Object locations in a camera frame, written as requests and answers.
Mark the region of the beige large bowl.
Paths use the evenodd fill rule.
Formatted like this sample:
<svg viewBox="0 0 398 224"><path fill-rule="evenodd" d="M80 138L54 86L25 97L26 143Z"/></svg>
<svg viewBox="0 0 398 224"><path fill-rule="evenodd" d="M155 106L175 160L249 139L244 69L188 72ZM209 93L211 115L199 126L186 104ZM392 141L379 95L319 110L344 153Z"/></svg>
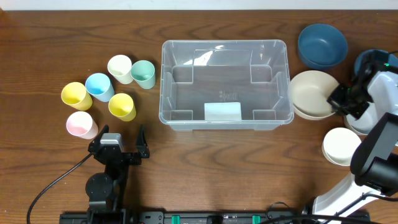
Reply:
<svg viewBox="0 0 398 224"><path fill-rule="evenodd" d="M307 119L307 120L313 120L313 121L321 120L321 119L328 118L328 117L330 117L330 116L335 114L335 113L331 113L331 114L328 114L326 116L310 116L308 114L305 114L303 111L300 111L295 105L293 105L293 107L294 107L294 112L295 112L295 114L297 116L299 116L299 117L301 117L303 119Z"/></svg>
<svg viewBox="0 0 398 224"><path fill-rule="evenodd" d="M338 85L337 80L325 72L308 70L299 73L290 82L292 103L310 116L334 113L326 100Z"/></svg>

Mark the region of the white small bowl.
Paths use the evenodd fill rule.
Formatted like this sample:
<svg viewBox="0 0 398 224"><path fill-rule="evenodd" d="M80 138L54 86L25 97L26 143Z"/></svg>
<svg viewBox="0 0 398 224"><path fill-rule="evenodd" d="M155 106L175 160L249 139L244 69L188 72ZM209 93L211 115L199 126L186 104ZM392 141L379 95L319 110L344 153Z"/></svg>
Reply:
<svg viewBox="0 0 398 224"><path fill-rule="evenodd" d="M350 129L334 128L323 138L322 153L332 164L350 166L361 139Z"/></svg>

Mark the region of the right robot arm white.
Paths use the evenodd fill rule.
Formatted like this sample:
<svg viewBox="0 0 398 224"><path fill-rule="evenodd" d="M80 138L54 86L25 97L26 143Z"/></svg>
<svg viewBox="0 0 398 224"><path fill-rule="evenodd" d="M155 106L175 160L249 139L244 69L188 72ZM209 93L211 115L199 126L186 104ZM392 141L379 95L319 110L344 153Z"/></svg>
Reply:
<svg viewBox="0 0 398 224"><path fill-rule="evenodd" d="M340 114L359 119L374 105L377 123L356 148L350 174L309 207L308 223L369 223L358 209L375 199L397 198L397 65L392 52L369 50L362 54L352 86L340 84L327 101Z"/></svg>

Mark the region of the light grey small bowl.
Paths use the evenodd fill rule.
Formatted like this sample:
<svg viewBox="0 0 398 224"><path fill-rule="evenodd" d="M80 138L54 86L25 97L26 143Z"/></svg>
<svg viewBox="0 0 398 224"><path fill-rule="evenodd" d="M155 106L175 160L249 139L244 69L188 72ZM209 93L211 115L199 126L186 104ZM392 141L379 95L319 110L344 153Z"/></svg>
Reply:
<svg viewBox="0 0 398 224"><path fill-rule="evenodd" d="M344 117L346 127L357 135L368 135L376 125L377 121L376 107L374 103L369 104L369 107L359 119L354 118L350 114Z"/></svg>

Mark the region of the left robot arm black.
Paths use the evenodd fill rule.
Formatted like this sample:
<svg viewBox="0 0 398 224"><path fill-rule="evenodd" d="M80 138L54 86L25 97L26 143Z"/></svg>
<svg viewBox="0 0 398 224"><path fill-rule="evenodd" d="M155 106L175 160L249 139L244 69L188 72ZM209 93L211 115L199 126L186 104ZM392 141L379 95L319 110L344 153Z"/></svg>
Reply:
<svg viewBox="0 0 398 224"><path fill-rule="evenodd" d="M119 133L110 133L108 125L89 143L88 152L105 165L104 172L92 175L85 186L90 213L120 211L129 167L139 166L143 159L150 157L143 126L139 128L135 148L136 152L125 152L122 136Z"/></svg>

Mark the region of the beige large bowl top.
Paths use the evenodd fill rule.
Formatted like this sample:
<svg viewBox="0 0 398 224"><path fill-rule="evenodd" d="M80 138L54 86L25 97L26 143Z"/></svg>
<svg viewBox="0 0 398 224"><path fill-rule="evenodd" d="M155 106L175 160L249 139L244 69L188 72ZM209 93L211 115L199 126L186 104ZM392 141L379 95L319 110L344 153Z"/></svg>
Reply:
<svg viewBox="0 0 398 224"><path fill-rule="evenodd" d="M299 73L290 82L292 103L310 116L334 113L326 100L338 85L337 80L325 72L308 70Z"/></svg>

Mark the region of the dark blue bowl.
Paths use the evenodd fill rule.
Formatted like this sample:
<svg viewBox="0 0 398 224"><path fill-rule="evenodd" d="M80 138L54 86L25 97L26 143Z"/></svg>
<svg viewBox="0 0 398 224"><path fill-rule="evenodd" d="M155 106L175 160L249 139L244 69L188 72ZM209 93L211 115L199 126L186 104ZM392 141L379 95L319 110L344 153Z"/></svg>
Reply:
<svg viewBox="0 0 398 224"><path fill-rule="evenodd" d="M348 43L337 28L329 24L312 24L301 31L297 52L299 59L307 67L328 70L346 58Z"/></svg>
<svg viewBox="0 0 398 224"><path fill-rule="evenodd" d="M379 50L379 49L370 49L370 50L366 50L364 52L362 52L357 58L356 61L354 63L354 77L358 75L360 66L361 66L361 61L363 59L363 57L371 52L384 52L387 53L387 51L385 50ZM391 64L392 66L397 66L398 60L397 57L395 55L390 55L389 59L388 59L388 63Z"/></svg>

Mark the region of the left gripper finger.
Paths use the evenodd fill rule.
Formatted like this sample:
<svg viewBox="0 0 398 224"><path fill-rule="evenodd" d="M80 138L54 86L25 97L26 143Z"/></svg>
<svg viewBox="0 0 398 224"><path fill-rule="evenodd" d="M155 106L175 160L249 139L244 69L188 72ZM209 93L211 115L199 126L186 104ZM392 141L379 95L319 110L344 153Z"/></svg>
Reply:
<svg viewBox="0 0 398 224"><path fill-rule="evenodd" d="M90 146L99 146L100 140L105 133L109 133L109 126L107 124L104 125L102 130L95 136L92 142L90 142Z"/></svg>
<svg viewBox="0 0 398 224"><path fill-rule="evenodd" d="M139 134L136 139L136 149L139 153L149 153L149 147L144 134L144 125L140 125Z"/></svg>

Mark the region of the beige large bowl bottom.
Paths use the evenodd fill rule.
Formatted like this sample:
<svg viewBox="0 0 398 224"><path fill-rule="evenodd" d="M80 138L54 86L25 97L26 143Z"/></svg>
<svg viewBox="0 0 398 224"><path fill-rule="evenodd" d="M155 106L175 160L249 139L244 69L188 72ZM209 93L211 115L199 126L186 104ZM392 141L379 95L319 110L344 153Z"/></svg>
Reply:
<svg viewBox="0 0 398 224"><path fill-rule="evenodd" d="M310 116L308 114L305 114L303 111L300 111L295 105L293 105L293 107L294 107L294 112L295 112L295 114L297 116L299 116L299 117L301 117L303 119L307 119L307 120L313 120L313 121L321 120L321 119L328 118L328 117L330 117L330 116L335 114L335 113L331 113L331 114L328 114L326 116Z"/></svg>

